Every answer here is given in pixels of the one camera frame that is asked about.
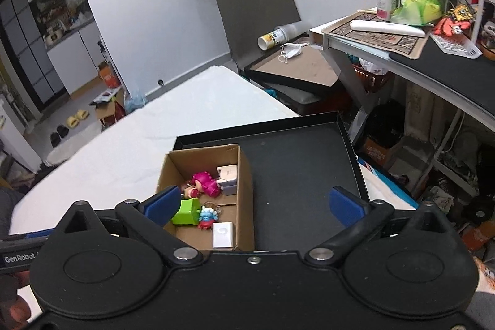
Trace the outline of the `left hand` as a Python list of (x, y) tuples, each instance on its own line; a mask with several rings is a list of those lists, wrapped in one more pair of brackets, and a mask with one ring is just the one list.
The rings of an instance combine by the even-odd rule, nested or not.
[(31, 309), (18, 290), (29, 284), (29, 272), (1, 276), (1, 329), (21, 329), (31, 318)]

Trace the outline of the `right hand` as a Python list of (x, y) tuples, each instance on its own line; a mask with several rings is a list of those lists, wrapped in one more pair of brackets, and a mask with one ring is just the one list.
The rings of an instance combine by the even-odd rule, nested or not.
[(466, 314), (485, 329), (495, 328), (494, 270), (474, 257), (479, 281)]

